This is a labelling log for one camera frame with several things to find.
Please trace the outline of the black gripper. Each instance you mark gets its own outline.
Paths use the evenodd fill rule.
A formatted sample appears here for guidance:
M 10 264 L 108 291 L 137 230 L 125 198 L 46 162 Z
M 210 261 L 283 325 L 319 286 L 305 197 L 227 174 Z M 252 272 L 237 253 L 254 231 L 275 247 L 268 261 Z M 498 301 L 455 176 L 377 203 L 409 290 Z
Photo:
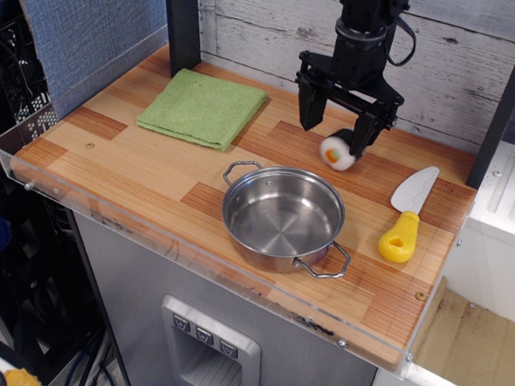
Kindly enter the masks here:
M 397 119 L 404 98 L 383 77 L 386 64 L 398 65 L 389 55 L 394 30 L 359 33 L 337 28 L 333 54 L 303 51 L 299 55 L 299 121 L 305 131 L 322 121 L 331 100 L 358 114 L 349 153 L 361 156 L 383 128 Z

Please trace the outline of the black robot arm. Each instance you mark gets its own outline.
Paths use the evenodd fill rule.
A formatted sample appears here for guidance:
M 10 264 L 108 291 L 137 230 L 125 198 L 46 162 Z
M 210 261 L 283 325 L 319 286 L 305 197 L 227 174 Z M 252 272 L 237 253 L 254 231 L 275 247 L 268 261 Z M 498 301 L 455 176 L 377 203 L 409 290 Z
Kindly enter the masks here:
M 315 128 L 323 121 L 329 100 L 357 114 L 349 154 L 359 158 L 383 129 L 394 126 L 398 107 L 404 104 L 404 98 L 383 77 L 387 64 L 398 67 L 412 58 L 408 55 L 400 62 L 391 58 L 396 27 L 412 38 L 415 33 L 401 19 L 409 0 L 340 3 L 333 54 L 304 51 L 299 55 L 299 121 L 304 130 Z

